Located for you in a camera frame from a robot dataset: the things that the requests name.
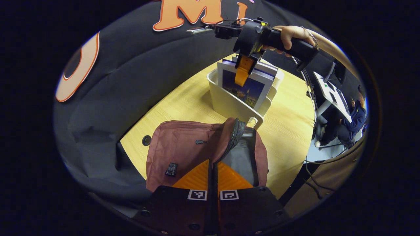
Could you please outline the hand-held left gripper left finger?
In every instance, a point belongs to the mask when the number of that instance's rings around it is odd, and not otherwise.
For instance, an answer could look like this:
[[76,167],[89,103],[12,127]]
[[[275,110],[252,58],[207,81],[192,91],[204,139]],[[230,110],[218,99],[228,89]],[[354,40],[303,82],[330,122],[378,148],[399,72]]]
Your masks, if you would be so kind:
[[159,186],[136,214],[136,222],[159,235],[204,235],[208,217],[209,161],[172,186]]

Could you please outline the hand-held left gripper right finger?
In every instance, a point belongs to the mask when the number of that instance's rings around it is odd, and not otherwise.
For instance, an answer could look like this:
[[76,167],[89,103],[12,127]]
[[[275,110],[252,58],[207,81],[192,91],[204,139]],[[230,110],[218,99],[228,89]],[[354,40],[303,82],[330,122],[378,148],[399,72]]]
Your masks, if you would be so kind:
[[220,235],[265,235],[290,221],[269,188],[254,187],[225,163],[216,168]]

